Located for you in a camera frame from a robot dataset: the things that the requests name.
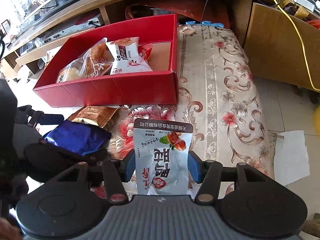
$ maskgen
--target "red logo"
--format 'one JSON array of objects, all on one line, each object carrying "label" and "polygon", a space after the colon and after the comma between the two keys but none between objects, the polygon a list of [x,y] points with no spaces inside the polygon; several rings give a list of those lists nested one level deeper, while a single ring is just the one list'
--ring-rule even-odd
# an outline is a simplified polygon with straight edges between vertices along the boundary
[{"label": "red logo", "polygon": [[128,62],[128,65],[129,66],[132,66],[132,67],[135,67],[135,66],[139,66],[140,64],[139,63],[137,63],[137,61],[136,60],[131,60],[131,61],[129,61]]},{"label": "red logo", "polygon": [[161,178],[153,178],[152,184],[155,186],[155,188],[163,188],[166,182]]}]

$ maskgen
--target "duck snack pouch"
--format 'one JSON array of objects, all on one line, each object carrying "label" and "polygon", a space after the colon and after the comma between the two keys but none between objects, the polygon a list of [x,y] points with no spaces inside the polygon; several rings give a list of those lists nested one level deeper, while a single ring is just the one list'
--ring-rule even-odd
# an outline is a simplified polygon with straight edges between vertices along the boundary
[{"label": "duck snack pouch", "polygon": [[148,63],[139,55],[138,42],[139,37],[107,42],[107,46],[115,59],[110,75],[152,71]]},{"label": "duck snack pouch", "polygon": [[185,195],[193,126],[168,120],[136,119],[133,143],[139,195]]}]

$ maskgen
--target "gray ribbed surface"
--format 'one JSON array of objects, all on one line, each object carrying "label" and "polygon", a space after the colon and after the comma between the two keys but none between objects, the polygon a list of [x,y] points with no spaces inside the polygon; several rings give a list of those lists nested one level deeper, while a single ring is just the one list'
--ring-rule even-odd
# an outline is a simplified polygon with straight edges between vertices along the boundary
[{"label": "gray ribbed surface", "polygon": [[[214,208],[189,196],[141,196],[113,206],[99,225],[73,240],[235,240],[251,239],[227,227]],[[299,239],[297,236],[288,240]]]}]

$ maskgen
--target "yellow cable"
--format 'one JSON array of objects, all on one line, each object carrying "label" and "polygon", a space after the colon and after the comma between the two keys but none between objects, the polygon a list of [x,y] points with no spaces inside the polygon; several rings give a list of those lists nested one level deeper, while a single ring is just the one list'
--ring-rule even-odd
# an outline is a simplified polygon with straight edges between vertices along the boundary
[{"label": "yellow cable", "polygon": [[307,61],[307,56],[306,56],[306,49],[304,47],[304,43],[303,43],[303,40],[302,40],[302,37],[300,35],[300,32],[298,31],[298,28],[296,27],[296,25],[294,24],[293,20],[291,19],[291,17],[278,5],[278,8],[280,9],[280,11],[282,11],[282,13],[290,20],[290,22],[292,23],[293,27],[295,28],[299,38],[300,38],[300,41],[301,41],[301,45],[302,45],[302,50],[303,50],[303,55],[304,55],[304,59],[305,59],[305,62],[306,62],[306,67],[307,67],[307,71],[308,71],[308,75],[309,75],[309,79],[310,79],[310,83],[311,83],[311,86],[312,88],[315,90],[315,91],[318,91],[320,92],[320,89],[318,88],[315,88],[315,86],[313,85],[313,82],[312,82],[312,79],[311,79],[311,75],[310,75],[310,70],[309,70],[309,65],[308,65],[308,61]]}]

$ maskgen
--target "black circular cover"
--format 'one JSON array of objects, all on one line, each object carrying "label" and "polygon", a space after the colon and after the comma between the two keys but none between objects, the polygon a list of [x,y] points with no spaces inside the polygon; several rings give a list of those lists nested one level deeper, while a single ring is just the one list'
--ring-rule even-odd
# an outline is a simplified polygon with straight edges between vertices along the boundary
[{"label": "black circular cover", "polygon": [[16,207],[22,230],[36,238],[69,239],[90,230],[102,219],[103,202],[83,185],[44,184]]},{"label": "black circular cover", "polygon": [[298,233],[308,211],[300,197],[281,185],[255,182],[226,195],[220,213],[249,236],[272,238]]}]

